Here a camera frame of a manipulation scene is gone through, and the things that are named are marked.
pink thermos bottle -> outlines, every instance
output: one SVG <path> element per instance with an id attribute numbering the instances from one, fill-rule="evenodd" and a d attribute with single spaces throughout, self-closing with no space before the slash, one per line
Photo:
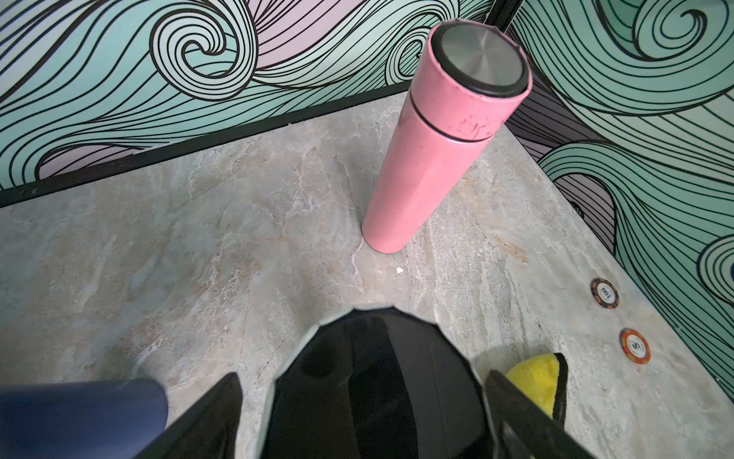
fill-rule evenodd
<path id="1" fill-rule="evenodd" d="M 405 247 L 531 87 L 525 55 L 496 27 L 434 27 L 362 224 L 367 243 Z"/>

yellow sponge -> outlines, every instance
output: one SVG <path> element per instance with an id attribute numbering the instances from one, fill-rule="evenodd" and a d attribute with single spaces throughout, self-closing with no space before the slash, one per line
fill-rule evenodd
<path id="1" fill-rule="evenodd" d="M 512 367 L 507 379 L 547 415 L 563 425 L 566 417 L 568 364 L 563 354 L 545 354 Z"/>

poker chip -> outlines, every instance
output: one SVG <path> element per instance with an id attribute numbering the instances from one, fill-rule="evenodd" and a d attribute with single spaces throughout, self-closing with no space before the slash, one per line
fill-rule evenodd
<path id="1" fill-rule="evenodd" d="M 596 278 L 592 281 L 592 295 L 597 303 L 607 309 L 619 306 L 619 294 L 617 289 L 606 279 Z"/>
<path id="2" fill-rule="evenodd" d="M 619 344 L 627 357 L 636 364 L 644 365 L 650 361 L 650 346 L 636 330 L 623 328 L 619 333 Z"/>

orange poker chip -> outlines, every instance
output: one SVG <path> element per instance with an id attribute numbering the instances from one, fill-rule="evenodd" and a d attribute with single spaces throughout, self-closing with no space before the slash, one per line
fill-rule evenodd
<path id="1" fill-rule="evenodd" d="M 650 346 L 637 330 L 623 328 L 619 333 L 619 343 L 627 357 L 634 363 L 644 365 L 650 361 Z"/>

black lid rim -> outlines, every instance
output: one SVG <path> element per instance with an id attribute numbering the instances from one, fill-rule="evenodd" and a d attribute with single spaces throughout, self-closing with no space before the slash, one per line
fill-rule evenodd
<path id="1" fill-rule="evenodd" d="M 443 71 L 445 71 L 451 78 L 453 78 L 457 83 L 461 84 L 466 89 L 481 95 L 488 95 L 489 97 L 496 98 L 511 98 L 524 93 L 528 89 L 528 63 L 523 58 L 523 55 L 520 53 L 520 48 L 513 42 L 508 41 L 507 37 L 505 37 L 504 34 L 500 34 L 500 37 L 503 40 L 507 41 L 510 46 L 512 46 L 523 66 L 523 72 L 520 74 L 520 78 L 518 78 L 515 83 L 498 86 L 496 84 L 481 82 L 478 79 L 475 79 L 472 76 L 469 76 L 459 70 L 459 68 L 454 65 L 453 62 L 451 62 L 448 56 L 446 56 L 446 53 L 443 51 L 443 47 L 440 45 L 441 37 L 450 28 L 459 25 L 465 25 L 466 23 L 466 21 L 458 20 L 446 21 L 443 24 L 439 25 L 439 27 L 433 33 L 433 37 L 431 38 L 431 50 L 433 51 L 433 55 L 436 57 L 436 60 L 438 61 Z M 474 25 L 484 26 L 488 29 L 496 29 L 496 27 L 486 26 L 485 24 L 476 23 Z"/>

